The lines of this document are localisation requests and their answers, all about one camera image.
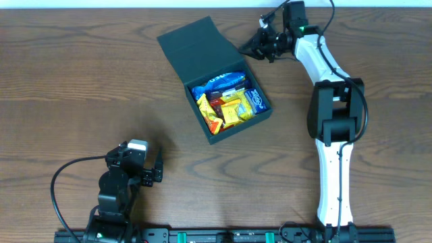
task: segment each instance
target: orange candy wrapper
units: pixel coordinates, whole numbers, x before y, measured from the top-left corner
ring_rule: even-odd
[[[210,103],[207,100],[206,94],[203,94],[196,102],[196,104],[198,105],[201,111],[201,115],[204,118],[205,122],[207,123],[210,132],[213,135],[218,134],[221,129],[223,120],[217,117],[215,111],[210,106]]]

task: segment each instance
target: box lid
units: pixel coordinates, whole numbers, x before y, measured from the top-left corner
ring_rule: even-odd
[[[243,60],[210,17],[161,35],[157,40],[183,84]]]

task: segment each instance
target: wire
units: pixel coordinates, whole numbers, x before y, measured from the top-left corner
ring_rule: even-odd
[[[321,56],[323,57],[325,63],[331,69],[331,71],[336,76],[343,79],[345,81],[345,83],[349,84],[358,93],[358,95],[360,96],[360,99],[362,100],[363,109],[364,109],[364,121],[363,121],[363,126],[362,126],[361,131],[358,133],[357,137],[355,137],[353,140],[349,140],[346,143],[344,143],[343,145],[341,145],[341,147],[339,149],[339,153],[338,153],[338,155],[339,155],[339,197],[337,198],[337,200],[339,201],[339,215],[337,218],[336,235],[339,236],[341,216],[342,216],[342,151],[343,151],[345,146],[359,141],[363,137],[363,134],[365,134],[367,124],[368,124],[368,119],[369,119],[369,110],[367,108],[367,102],[366,102],[365,96],[363,95],[363,92],[361,91],[361,89],[351,80],[351,78],[345,77],[336,71],[336,69],[330,64],[329,60],[324,55],[324,52],[321,48],[321,43],[320,43],[321,37],[324,35],[324,32],[329,27],[331,21],[333,20],[334,15],[335,15],[335,4],[334,4],[333,0],[330,0],[330,3],[331,3],[331,8],[332,8],[331,17],[330,17],[330,20],[328,21],[328,23],[325,25],[323,31],[318,35],[318,50],[319,50]]]
[[[304,236],[307,238],[307,240],[302,240],[302,242],[306,242],[306,241],[308,241],[308,240],[310,240],[310,241],[312,242],[312,239],[310,239],[309,236],[304,232],[302,226],[300,226],[298,223],[296,223],[296,222],[294,222],[294,221],[287,221],[287,222],[283,223],[283,225],[281,225],[281,227],[279,227],[279,231],[278,231],[278,232],[279,232],[279,235],[282,237],[283,240],[285,240],[285,241],[288,242],[288,243],[294,243],[293,241],[287,239],[287,238],[286,238],[286,237],[281,233],[282,228],[283,228],[285,225],[287,225],[287,224],[294,224],[294,225],[296,225],[297,227],[300,228],[300,231],[301,231],[301,232],[304,234]]]
[[[106,156],[95,156],[95,157],[87,157],[87,158],[81,158],[81,159],[75,159],[73,161],[70,161],[69,163],[64,164],[63,166],[61,166],[54,174],[53,179],[51,180],[51,200],[53,201],[53,206],[54,206],[54,210],[55,213],[57,214],[60,223],[64,226],[65,230],[70,234],[70,236],[74,239],[75,242],[80,243],[80,240],[76,237],[76,235],[72,232],[72,230],[69,228],[69,226],[67,225],[67,223],[65,222],[65,219],[63,218],[63,216],[61,216],[60,210],[59,210],[59,206],[57,205],[57,201],[55,200],[55,195],[54,195],[54,183],[55,183],[55,179],[57,178],[57,176],[60,174],[60,172],[65,169],[67,166],[77,163],[77,162],[81,162],[81,161],[88,161],[88,160],[93,160],[93,159],[103,159]]]

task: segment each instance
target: white wall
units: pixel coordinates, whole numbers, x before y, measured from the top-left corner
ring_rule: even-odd
[[[328,0],[304,0],[307,7]],[[0,8],[60,7],[276,7],[283,0],[0,0]],[[432,7],[432,0],[334,0],[337,7]]]

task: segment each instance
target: black bracket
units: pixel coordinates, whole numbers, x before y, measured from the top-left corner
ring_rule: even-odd
[[[364,92],[360,78],[351,80]],[[346,103],[345,107],[333,107],[334,98]],[[325,146],[354,139],[362,125],[362,106],[360,95],[346,82],[316,82],[307,117],[310,137],[319,139]]]

